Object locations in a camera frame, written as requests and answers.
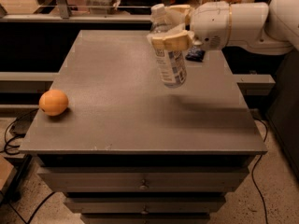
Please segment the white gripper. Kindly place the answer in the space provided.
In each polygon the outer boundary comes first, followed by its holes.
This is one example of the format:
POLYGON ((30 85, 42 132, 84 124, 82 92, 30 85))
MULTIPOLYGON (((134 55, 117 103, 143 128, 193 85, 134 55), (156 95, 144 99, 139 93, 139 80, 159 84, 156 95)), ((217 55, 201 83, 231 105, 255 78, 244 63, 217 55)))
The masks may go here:
POLYGON ((150 39, 155 49, 186 50, 192 42, 202 50, 220 50, 226 45, 230 18, 228 3, 207 2, 195 11, 190 5, 174 5, 165 10, 174 24, 190 25, 191 32, 183 30, 175 35, 155 35, 150 39))

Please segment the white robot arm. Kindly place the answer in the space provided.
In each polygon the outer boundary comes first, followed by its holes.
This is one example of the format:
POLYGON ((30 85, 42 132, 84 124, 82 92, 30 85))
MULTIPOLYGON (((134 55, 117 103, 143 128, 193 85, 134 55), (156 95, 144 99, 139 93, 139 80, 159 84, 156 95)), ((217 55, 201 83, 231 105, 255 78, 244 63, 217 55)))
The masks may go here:
POLYGON ((229 4, 207 2, 196 9, 171 6, 166 17, 174 27, 149 35, 156 49, 204 51, 240 47, 248 52, 281 55, 299 49, 299 0, 229 4))

